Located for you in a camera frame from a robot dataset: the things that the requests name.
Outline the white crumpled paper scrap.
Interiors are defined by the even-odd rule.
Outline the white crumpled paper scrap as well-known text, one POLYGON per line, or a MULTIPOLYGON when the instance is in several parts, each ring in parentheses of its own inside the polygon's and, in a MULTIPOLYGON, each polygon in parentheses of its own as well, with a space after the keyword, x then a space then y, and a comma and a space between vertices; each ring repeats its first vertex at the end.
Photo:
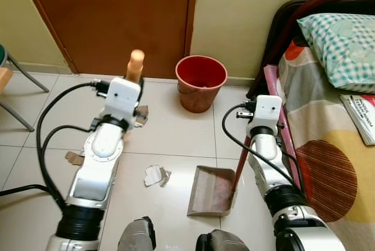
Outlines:
POLYGON ((171 171, 166 170, 160 165, 151 165, 145 169, 145 178, 143 183, 146 187, 158 185, 165 187, 171 178, 171 171))

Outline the small brown cardboard piece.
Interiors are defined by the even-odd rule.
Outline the small brown cardboard piece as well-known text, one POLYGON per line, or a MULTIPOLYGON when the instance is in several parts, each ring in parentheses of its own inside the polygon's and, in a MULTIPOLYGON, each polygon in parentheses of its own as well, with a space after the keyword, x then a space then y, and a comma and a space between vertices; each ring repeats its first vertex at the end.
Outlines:
POLYGON ((77 154, 76 152, 72 151, 68 151, 64 157, 67 160, 67 162, 69 162, 71 165, 76 166, 81 166, 85 161, 85 157, 83 155, 77 154))

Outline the white and red magazine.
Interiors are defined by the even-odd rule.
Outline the white and red magazine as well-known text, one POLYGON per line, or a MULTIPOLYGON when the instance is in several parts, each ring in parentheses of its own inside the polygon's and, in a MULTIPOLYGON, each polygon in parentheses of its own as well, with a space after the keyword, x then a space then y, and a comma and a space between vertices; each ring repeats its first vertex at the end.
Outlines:
POLYGON ((375 95, 341 94, 340 100, 367 146, 375 145, 375 95))

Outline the grey dustpan with red handle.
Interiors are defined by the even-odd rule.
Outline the grey dustpan with red handle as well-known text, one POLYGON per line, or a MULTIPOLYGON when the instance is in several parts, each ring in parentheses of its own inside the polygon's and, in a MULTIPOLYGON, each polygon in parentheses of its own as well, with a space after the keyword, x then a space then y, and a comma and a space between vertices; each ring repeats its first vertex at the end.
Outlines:
POLYGON ((236 169, 196 166, 187 216, 227 216, 234 205, 247 156, 243 149, 236 169))

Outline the brown cardboard scrap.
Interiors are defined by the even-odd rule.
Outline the brown cardboard scrap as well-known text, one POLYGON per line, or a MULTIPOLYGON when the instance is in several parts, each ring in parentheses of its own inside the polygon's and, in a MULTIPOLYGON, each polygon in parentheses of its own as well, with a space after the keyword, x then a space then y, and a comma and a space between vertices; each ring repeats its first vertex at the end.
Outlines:
POLYGON ((148 121, 148 106, 143 104, 142 106, 137 106, 134 109, 134 127, 141 128, 148 121))

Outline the red plastic bucket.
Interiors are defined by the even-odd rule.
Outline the red plastic bucket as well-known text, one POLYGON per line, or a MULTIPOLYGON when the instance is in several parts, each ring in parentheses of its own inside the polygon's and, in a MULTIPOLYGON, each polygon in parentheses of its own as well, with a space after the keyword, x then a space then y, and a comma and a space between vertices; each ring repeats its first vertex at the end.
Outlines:
POLYGON ((228 79, 225 66, 210 56, 185 56, 176 64, 179 102, 191 113, 204 113, 211 108, 228 79))

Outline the grey robot foot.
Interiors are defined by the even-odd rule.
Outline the grey robot foot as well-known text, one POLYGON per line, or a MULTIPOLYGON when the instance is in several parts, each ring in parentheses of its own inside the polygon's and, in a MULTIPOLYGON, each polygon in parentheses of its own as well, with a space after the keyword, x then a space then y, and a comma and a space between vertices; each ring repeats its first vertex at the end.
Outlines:
POLYGON ((134 219, 123 230, 117 251, 155 251, 157 237, 149 216, 134 219))
POLYGON ((250 251, 240 237, 226 230, 214 229, 196 239, 195 251, 250 251))

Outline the grey left robot foot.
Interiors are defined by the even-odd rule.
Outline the grey left robot foot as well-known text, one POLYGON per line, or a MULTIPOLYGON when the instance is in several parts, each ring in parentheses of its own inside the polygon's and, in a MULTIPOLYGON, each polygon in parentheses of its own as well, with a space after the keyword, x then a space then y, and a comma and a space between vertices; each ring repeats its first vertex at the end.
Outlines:
POLYGON ((157 237, 149 216, 134 219, 123 230, 117 251, 155 251, 157 237))

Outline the metal legged chair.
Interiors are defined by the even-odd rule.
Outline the metal legged chair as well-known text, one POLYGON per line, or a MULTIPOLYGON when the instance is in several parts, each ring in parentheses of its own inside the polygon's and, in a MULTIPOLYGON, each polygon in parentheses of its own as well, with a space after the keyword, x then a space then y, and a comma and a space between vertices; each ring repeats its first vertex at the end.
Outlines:
POLYGON ((35 131, 35 114, 29 106, 33 99, 49 94, 49 88, 31 75, 0 45, 0 133, 35 131))

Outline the orange broom handle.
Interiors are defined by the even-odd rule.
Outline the orange broom handle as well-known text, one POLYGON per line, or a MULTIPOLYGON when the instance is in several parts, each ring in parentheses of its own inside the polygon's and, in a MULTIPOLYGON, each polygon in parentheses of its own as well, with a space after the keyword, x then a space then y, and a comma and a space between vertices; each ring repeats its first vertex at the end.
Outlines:
POLYGON ((132 50, 129 56, 128 68, 126 70, 125 79, 139 84, 141 82, 143 60, 145 58, 145 53, 142 50, 135 49, 132 50))

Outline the grey right robot foot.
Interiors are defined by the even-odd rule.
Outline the grey right robot foot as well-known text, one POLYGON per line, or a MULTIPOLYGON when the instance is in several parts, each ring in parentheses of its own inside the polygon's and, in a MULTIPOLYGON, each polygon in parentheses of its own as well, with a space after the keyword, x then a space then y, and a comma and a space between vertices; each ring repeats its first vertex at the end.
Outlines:
POLYGON ((196 239, 195 251, 250 251, 240 237, 226 230, 214 229, 196 239))

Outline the green checked pillow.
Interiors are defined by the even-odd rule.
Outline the green checked pillow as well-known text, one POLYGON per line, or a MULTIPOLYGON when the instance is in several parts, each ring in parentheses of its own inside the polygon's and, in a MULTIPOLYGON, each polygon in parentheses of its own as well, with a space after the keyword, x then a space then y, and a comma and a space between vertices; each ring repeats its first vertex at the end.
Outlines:
POLYGON ((375 16, 319 13, 296 20, 330 84, 375 92, 375 16))

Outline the patterned bed sheet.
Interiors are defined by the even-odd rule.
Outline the patterned bed sheet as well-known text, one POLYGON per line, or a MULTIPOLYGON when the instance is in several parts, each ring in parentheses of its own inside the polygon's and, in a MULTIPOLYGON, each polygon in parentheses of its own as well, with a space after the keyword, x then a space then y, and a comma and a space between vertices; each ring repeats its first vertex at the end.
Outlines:
POLYGON ((284 101, 287 128, 301 162, 305 191, 346 251, 375 251, 374 148, 303 37, 285 46, 271 79, 284 101))

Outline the brown wooden door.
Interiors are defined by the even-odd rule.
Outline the brown wooden door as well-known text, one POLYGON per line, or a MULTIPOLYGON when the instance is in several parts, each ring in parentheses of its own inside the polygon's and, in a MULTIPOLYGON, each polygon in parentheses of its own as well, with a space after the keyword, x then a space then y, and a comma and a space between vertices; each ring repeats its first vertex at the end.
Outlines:
POLYGON ((32 0, 73 73, 122 75, 132 50, 142 74, 174 79, 187 56, 196 0, 32 0))

